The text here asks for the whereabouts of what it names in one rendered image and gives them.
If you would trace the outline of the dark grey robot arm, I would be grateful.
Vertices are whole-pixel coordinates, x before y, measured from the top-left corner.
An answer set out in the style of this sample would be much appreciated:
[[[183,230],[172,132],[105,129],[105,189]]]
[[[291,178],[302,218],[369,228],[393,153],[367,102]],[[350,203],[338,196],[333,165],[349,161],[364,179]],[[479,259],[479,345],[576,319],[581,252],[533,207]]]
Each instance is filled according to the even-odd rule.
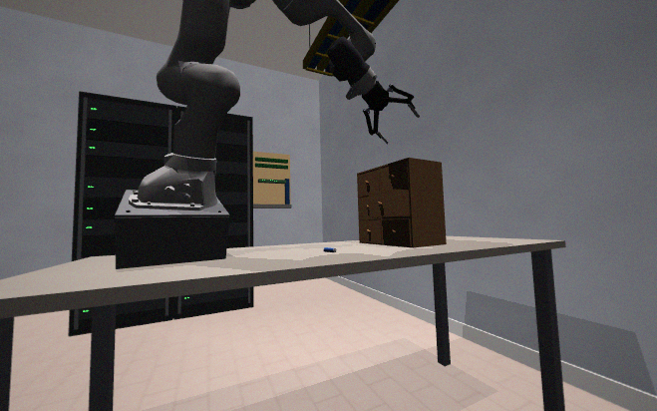
[[[187,106],[174,125],[173,152],[164,156],[163,167],[144,177],[129,205],[202,210],[218,204],[217,135],[239,100],[240,85],[233,72],[212,64],[225,46],[230,7],[244,9],[254,1],[183,0],[179,33],[157,83],[168,99]],[[348,81],[348,100],[374,87],[377,75],[365,61],[375,52],[375,38],[338,0],[272,1],[298,26],[333,16],[350,37],[338,38],[328,49],[330,71],[338,81]]]

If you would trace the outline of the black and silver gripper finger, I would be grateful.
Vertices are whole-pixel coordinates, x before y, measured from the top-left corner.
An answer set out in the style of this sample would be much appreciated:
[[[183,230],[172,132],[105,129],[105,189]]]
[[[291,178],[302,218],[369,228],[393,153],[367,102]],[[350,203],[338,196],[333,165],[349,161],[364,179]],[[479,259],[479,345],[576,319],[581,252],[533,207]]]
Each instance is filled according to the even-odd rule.
[[[374,111],[374,130],[372,130],[371,120],[370,120],[370,116],[369,116],[369,114],[370,114],[369,107],[366,110],[363,110],[363,113],[366,116],[367,126],[368,126],[368,130],[369,130],[370,135],[372,136],[373,134],[377,134],[377,136],[380,139],[383,139],[384,142],[388,145],[389,143],[387,142],[387,140],[378,131],[379,108],[380,108],[380,104],[377,103],[376,104],[376,111]]]
[[[391,98],[391,97],[389,97],[389,99],[388,98],[382,98],[382,102],[407,104],[409,106],[409,108],[412,110],[412,112],[415,114],[415,116],[418,117],[418,118],[420,117],[419,114],[416,112],[414,105],[412,104],[412,99],[414,99],[413,95],[395,88],[395,86],[393,86],[392,84],[389,85],[389,88],[386,91],[396,92],[400,95],[408,97],[408,99],[400,99],[400,98]]]

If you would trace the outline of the brown wooden drawer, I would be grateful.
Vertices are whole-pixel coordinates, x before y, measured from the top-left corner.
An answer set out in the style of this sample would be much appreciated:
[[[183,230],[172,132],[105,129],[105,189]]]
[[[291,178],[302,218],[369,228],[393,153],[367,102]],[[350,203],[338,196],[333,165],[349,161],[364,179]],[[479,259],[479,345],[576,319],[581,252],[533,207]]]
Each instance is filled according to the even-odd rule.
[[[380,191],[379,170],[358,176],[359,196]]]
[[[409,186],[408,161],[381,169],[381,191]]]
[[[411,220],[382,220],[383,244],[412,246]]]
[[[382,225],[380,220],[360,221],[360,242],[382,243]]]
[[[369,194],[370,217],[410,216],[409,190],[388,190]]]
[[[360,218],[373,218],[369,215],[369,197],[359,198]]]

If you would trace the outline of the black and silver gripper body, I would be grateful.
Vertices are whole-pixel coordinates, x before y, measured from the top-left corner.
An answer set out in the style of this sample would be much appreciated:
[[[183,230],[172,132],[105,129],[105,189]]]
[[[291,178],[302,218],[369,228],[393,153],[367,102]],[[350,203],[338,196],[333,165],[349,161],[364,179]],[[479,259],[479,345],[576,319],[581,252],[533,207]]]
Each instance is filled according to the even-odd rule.
[[[376,111],[377,103],[380,104],[379,111],[382,111],[389,104],[389,102],[382,102],[382,98],[389,99],[389,92],[384,90],[378,81],[376,81],[376,84],[368,93],[362,95],[362,98],[368,104],[369,109],[374,111]]]

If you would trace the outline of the brown wooden chest of drawers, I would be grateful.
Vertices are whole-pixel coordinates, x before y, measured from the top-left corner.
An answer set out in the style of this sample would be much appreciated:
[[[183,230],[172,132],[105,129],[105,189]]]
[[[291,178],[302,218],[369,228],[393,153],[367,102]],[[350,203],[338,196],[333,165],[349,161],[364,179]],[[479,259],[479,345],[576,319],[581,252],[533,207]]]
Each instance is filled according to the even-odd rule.
[[[359,198],[368,197],[369,194],[359,196],[358,176],[379,170],[380,192],[381,192],[381,169],[406,161],[408,161],[409,186],[406,188],[401,188],[396,190],[409,190],[410,216],[360,218]],[[358,173],[357,188],[358,188],[359,243],[402,246],[402,247],[423,247],[423,246],[447,244],[443,173],[442,173],[441,162],[406,158],[393,163],[389,163],[380,166],[378,168],[374,168],[365,172]],[[411,220],[412,246],[383,244],[383,235],[382,235],[382,243],[360,242],[360,221],[380,220],[382,224],[382,220],[390,220],[390,219]]]

